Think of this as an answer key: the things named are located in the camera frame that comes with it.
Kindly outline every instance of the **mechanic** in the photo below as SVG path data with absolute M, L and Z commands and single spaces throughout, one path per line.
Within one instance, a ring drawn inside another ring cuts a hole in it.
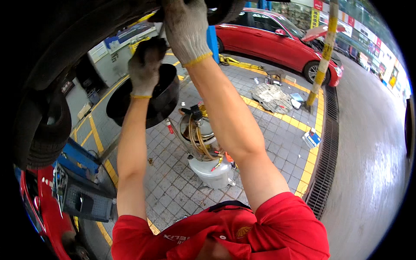
M 129 61 L 133 91 L 118 147 L 119 218 L 113 229 L 114 260 L 328 259 L 325 227 L 305 202 L 290 192 L 266 154 L 253 115 L 212 58 L 206 40 L 204 0 L 188 4 L 162 1 L 162 6 L 172 51 L 199 91 L 218 142 L 238 164 L 251 208 L 239 201 L 222 202 L 153 235 L 146 220 L 143 187 L 145 125 L 164 52 L 160 54 L 163 48 L 156 40 L 145 48 L 141 43 Z

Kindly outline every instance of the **gloved hand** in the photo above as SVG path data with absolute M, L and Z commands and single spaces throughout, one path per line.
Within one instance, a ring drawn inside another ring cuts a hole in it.
M 159 67 L 166 53 L 166 41 L 153 37 L 142 41 L 129 60 L 129 74 L 133 91 L 131 97 L 149 99 L 159 81 Z
M 163 0 L 164 26 L 172 51 L 183 67 L 212 55 L 207 44 L 207 6 L 204 0 Z

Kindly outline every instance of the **drain grate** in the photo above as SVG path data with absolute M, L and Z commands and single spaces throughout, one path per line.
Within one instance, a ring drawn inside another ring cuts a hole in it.
M 324 212 L 334 180 L 338 156 L 338 98 L 335 88 L 326 87 L 325 123 L 314 180 L 309 188 L 306 204 L 319 220 Z

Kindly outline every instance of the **red shirt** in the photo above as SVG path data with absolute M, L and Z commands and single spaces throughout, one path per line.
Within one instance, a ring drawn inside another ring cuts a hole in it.
M 210 236 L 233 259 L 328 259 L 327 232 L 301 198 L 290 192 L 264 202 L 256 211 L 225 206 L 189 216 L 158 235 L 146 220 L 120 216 L 113 229 L 114 260 L 195 259 Z

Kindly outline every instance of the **yellow and white pole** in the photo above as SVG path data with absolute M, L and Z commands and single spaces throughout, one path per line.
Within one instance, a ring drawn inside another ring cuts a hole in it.
M 338 0 L 331 0 L 329 3 L 329 22 L 328 32 L 325 38 L 325 45 L 322 51 L 322 59 L 319 62 L 318 71 L 315 76 L 312 90 L 306 100 L 306 108 L 310 109 L 316 96 L 319 93 L 319 88 L 324 81 L 325 74 L 328 69 L 329 61 L 331 60 L 332 50 L 334 49 L 335 36 L 337 32 L 338 23 Z

